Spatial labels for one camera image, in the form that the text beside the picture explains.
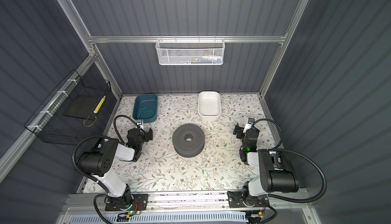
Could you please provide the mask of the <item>grey perforated cable spool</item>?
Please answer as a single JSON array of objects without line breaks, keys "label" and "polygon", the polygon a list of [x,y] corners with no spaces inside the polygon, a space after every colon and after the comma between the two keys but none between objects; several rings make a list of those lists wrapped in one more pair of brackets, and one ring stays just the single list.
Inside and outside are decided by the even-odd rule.
[{"label": "grey perforated cable spool", "polygon": [[178,127],[172,136],[175,151],[182,157],[192,158],[199,155],[205,146],[205,133],[195,124]]}]

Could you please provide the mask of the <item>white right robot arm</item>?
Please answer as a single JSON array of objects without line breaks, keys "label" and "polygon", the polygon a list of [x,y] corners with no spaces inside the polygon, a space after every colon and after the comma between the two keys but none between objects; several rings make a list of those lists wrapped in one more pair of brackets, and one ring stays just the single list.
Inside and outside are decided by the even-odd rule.
[{"label": "white right robot arm", "polygon": [[246,207],[257,205],[257,198],[266,199],[264,195],[267,193],[294,193],[299,190],[299,180],[290,157],[287,153],[278,151],[283,141],[281,127],[270,119],[260,121],[273,123],[279,132],[278,143],[268,150],[257,148],[260,130],[255,127],[255,119],[248,119],[244,127],[236,124],[233,130],[236,138],[241,140],[240,160],[244,164],[256,166],[259,169],[259,177],[247,181],[242,188],[239,200],[243,201]]}]

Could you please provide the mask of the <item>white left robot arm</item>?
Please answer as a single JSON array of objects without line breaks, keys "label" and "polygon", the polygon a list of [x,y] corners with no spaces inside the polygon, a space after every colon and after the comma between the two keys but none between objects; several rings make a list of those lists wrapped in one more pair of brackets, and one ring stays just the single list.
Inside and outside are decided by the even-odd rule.
[{"label": "white left robot arm", "polygon": [[[95,139],[95,146],[83,152],[79,158],[76,153],[79,147]],[[136,162],[141,156],[143,144],[153,139],[153,130],[145,132],[141,128],[133,128],[127,133],[128,143],[122,144],[117,138],[107,136],[90,136],[81,140],[72,153],[74,168],[91,179],[105,190],[104,196],[115,209],[127,210],[134,206],[134,198],[130,187],[115,173],[112,165],[114,159]]]}]

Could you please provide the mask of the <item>teal plastic tub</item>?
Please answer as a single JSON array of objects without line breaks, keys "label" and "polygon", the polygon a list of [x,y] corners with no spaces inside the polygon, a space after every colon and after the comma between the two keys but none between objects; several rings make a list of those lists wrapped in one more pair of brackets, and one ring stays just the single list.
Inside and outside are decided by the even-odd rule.
[{"label": "teal plastic tub", "polygon": [[156,94],[142,94],[134,101],[132,117],[143,120],[143,123],[153,123],[157,119],[158,96]]}]

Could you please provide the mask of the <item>white plastic tub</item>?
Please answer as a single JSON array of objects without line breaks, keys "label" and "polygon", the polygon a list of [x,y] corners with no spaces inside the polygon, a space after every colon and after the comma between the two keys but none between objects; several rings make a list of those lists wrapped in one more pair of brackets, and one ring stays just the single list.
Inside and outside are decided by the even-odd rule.
[{"label": "white plastic tub", "polygon": [[221,96],[218,92],[203,91],[198,95],[198,115],[203,121],[215,121],[222,114]]}]

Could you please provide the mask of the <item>black flat pad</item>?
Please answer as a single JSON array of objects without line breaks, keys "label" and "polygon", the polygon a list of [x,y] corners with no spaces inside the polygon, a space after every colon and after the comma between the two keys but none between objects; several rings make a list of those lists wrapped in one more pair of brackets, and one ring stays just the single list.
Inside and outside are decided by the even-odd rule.
[{"label": "black flat pad", "polygon": [[67,106],[63,115],[66,117],[83,119],[83,120],[93,120],[95,114],[93,110],[98,104],[98,99],[89,96],[77,96],[71,101]]}]

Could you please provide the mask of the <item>items in white basket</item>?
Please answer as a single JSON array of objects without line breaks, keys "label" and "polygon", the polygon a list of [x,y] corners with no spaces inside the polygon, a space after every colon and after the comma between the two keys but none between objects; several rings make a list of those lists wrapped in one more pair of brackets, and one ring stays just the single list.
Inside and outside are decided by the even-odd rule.
[{"label": "items in white basket", "polygon": [[179,61],[180,64],[221,64],[223,56],[221,55],[205,55],[185,57]]}]

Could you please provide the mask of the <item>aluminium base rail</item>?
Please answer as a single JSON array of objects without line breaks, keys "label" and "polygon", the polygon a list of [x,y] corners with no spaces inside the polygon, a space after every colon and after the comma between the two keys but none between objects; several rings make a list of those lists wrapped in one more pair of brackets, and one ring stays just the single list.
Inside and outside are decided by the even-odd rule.
[{"label": "aluminium base rail", "polygon": [[227,190],[146,192],[136,214],[105,210],[105,198],[94,193],[71,194],[58,224],[318,224],[308,204],[294,204],[266,197],[244,204],[240,192]]}]

